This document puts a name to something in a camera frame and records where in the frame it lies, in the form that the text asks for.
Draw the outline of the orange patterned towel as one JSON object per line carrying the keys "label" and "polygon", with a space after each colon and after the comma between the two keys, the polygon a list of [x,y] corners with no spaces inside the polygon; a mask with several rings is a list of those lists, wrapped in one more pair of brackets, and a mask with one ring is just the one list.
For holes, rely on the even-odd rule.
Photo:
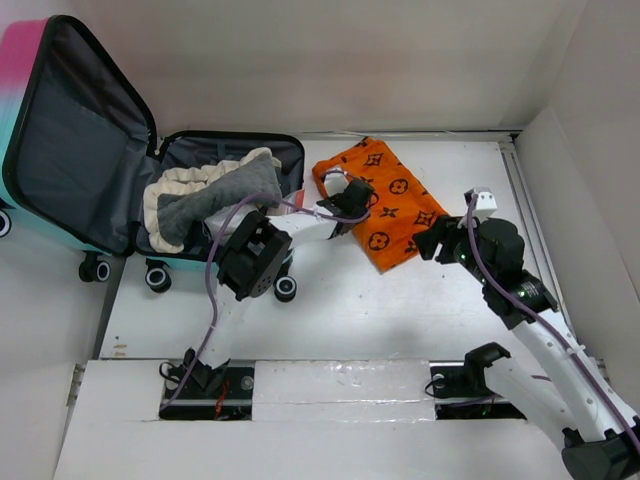
{"label": "orange patterned towel", "polygon": [[322,196],[324,177],[341,169],[373,187],[368,219],[353,235],[379,272],[385,273],[418,254],[413,236],[428,230],[447,211],[382,140],[363,138],[350,149],[316,163],[312,175]]}

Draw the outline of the grey cream fleece blanket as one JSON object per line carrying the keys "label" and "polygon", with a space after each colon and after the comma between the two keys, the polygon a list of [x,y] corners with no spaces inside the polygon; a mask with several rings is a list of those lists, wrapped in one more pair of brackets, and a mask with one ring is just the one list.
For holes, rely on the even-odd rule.
{"label": "grey cream fleece blanket", "polygon": [[143,193],[144,226],[152,249],[166,254],[182,252],[193,223],[203,222],[251,194],[280,198],[281,172],[282,162],[267,147],[255,148],[240,160],[165,171]]}

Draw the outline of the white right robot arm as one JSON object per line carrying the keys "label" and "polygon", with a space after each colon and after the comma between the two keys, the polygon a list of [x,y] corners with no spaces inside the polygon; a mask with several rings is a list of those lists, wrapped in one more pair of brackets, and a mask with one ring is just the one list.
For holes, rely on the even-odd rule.
{"label": "white right robot arm", "polygon": [[548,437],[574,479],[638,474],[639,415],[585,353],[553,295],[524,268],[515,225],[443,215],[413,241],[423,259],[457,263],[478,280],[489,309],[544,372],[528,372],[491,342],[467,352],[460,365],[432,368],[426,393],[439,400],[505,399]]}

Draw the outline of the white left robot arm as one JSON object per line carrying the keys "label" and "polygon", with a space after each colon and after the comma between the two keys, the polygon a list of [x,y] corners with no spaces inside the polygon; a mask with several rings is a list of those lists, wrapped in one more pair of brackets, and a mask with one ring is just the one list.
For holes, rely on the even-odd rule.
{"label": "white left robot arm", "polygon": [[292,211],[276,216],[250,211],[225,243],[214,240],[205,267],[213,316],[198,348],[185,353],[181,375],[172,379],[179,391],[191,387],[210,397],[220,390],[235,337],[251,302],[271,287],[286,299],[293,297],[295,289],[282,288],[289,279],[280,273],[293,249],[352,230],[369,217],[373,194],[371,185],[352,179],[312,208],[262,193],[240,202],[242,206],[273,202]]}

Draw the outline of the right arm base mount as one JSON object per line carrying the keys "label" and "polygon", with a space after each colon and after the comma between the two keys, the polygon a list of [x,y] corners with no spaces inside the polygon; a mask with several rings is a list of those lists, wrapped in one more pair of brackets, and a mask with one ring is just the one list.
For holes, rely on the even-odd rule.
{"label": "right arm base mount", "polygon": [[434,401],[437,420],[524,420],[509,401],[472,383],[462,361],[431,362],[424,392]]}

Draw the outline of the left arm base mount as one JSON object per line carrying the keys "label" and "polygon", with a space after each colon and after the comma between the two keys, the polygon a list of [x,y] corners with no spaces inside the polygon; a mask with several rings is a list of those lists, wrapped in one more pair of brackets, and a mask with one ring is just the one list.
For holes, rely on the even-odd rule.
{"label": "left arm base mount", "polygon": [[227,368],[222,384],[205,393],[189,379],[178,397],[164,406],[177,390],[184,371],[182,365],[164,362],[160,366],[164,390],[159,418],[168,421],[250,421],[252,419],[255,365],[240,364]]}

